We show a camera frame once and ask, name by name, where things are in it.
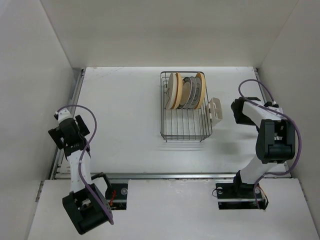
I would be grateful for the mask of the orange yellow plate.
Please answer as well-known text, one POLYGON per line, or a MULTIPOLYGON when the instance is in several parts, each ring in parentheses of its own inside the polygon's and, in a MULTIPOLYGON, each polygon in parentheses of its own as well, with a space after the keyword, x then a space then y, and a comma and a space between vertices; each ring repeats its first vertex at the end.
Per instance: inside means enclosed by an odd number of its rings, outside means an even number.
POLYGON ((198 72, 196 74, 196 77, 200 78, 200 82, 201 82, 201 88, 200 88, 200 95, 199 95, 199 100, 198 103, 196 104, 196 106, 194 107, 194 109, 198 109, 201 107, 201 105, 203 104, 204 98, 205 98, 205 93, 206 93, 206 78, 205 75, 202 72, 198 72))

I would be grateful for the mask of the white blue-rimmed plate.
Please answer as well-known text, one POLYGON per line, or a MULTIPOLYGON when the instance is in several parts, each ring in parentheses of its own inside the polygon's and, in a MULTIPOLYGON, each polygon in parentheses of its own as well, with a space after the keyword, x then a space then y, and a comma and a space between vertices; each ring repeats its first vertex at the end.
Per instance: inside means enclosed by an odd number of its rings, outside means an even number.
POLYGON ((191 90, 190 90, 190 95, 188 98, 188 101, 186 102, 184 109, 189 109, 190 105, 192 104, 195 94, 196 94, 196 88, 197 88, 197 82, 196 79, 193 76, 189 77, 190 83, 191 83, 191 90))

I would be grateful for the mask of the beige plate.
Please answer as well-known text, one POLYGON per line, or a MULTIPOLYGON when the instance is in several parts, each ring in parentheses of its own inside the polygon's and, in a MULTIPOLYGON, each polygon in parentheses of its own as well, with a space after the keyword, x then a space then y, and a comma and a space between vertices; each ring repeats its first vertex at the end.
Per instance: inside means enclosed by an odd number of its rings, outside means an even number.
POLYGON ((191 80, 189 77, 185 77, 182 83, 183 83, 182 95, 181 95, 180 103, 178 105, 178 109, 183 109, 184 106, 187 104, 190 97, 191 88, 192 88, 191 80))

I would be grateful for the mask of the metal wire dish rack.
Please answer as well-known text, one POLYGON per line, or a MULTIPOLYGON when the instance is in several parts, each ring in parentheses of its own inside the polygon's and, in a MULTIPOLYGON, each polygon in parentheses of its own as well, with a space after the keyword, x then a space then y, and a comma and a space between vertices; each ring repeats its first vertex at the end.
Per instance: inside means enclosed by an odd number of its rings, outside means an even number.
POLYGON ((164 141, 199 141, 210 137, 213 124, 202 71, 160 73, 160 124, 164 141))

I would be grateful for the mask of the tan yellow plate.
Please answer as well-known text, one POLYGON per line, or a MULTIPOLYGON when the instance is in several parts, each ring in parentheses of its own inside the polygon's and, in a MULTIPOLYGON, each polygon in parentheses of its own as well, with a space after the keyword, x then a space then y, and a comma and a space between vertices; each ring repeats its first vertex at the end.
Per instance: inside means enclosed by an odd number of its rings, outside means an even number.
POLYGON ((173 105, 173 109, 177 109, 180 105, 181 98, 182 98, 182 92, 183 92, 183 79, 179 72, 175 73, 176 79, 177 79, 177 91, 176 91, 176 98, 173 105))

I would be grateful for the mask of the cream white plate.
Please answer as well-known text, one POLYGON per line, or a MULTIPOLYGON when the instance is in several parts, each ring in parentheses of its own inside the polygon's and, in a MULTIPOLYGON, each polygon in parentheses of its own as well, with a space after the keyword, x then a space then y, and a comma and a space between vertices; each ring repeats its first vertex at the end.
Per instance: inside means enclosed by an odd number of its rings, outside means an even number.
POLYGON ((169 80, 167 82, 167 101, 166 108, 171 109, 174 106, 176 95, 178 90, 178 79, 174 72, 172 72, 169 76, 169 80))

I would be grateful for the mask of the white black-patterned plate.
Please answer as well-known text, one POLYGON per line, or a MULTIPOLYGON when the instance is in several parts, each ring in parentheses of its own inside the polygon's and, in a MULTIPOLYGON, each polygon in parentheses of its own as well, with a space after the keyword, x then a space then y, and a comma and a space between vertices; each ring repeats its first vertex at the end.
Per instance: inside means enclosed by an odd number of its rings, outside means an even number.
POLYGON ((201 79, 199 77, 194 77, 196 86, 195 86, 195 93, 193 100, 191 102, 191 105, 189 106, 189 109, 194 109, 196 105, 199 102, 200 96, 201 96, 201 89, 202 89, 202 84, 201 84, 201 79))

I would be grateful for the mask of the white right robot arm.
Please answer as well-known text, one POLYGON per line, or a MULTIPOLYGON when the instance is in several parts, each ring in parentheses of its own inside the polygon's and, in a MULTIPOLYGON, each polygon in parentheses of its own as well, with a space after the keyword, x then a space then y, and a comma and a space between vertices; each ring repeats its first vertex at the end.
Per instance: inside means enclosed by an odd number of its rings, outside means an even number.
POLYGON ((253 198, 257 180, 278 164, 295 156, 296 137, 293 124, 282 116, 275 102, 262 104, 259 98, 244 97, 231 104, 235 122, 255 126, 258 132, 255 155, 249 164, 239 170, 232 183, 232 193, 238 198, 253 198))

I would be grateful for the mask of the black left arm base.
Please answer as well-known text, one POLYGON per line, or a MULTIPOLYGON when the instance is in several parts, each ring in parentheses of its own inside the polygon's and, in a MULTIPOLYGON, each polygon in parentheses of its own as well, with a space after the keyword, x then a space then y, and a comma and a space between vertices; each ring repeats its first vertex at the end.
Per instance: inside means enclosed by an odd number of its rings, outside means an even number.
POLYGON ((113 211, 126 210, 128 197, 127 183, 112 183, 105 191, 105 198, 113 211))

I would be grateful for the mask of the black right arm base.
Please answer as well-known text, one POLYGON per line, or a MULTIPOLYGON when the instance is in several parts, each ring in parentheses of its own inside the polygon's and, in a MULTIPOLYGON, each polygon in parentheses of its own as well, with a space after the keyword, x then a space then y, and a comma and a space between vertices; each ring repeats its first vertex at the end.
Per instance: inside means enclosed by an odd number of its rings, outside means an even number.
POLYGON ((237 192, 233 183, 218 182, 214 190, 219 210, 266 210, 269 205, 259 185, 255 190, 250 186, 237 192))

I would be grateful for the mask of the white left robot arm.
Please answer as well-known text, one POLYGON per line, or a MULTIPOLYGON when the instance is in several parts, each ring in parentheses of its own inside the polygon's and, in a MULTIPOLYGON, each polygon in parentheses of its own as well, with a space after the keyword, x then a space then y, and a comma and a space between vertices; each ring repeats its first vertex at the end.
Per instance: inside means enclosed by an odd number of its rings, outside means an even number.
POLYGON ((104 173, 94 176, 90 171, 90 145, 86 136, 89 129, 82 117, 73 117, 66 109, 54 115, 58 121, 56 128, 48 131, 56 146, 63 150, 70 168, 70 191, 62 199, 62 205, 80 235, 109 222, 114 224, 112 210, 107 197, 111 195, 112 186, 106 181, 94 179, 104 178, 104 173))

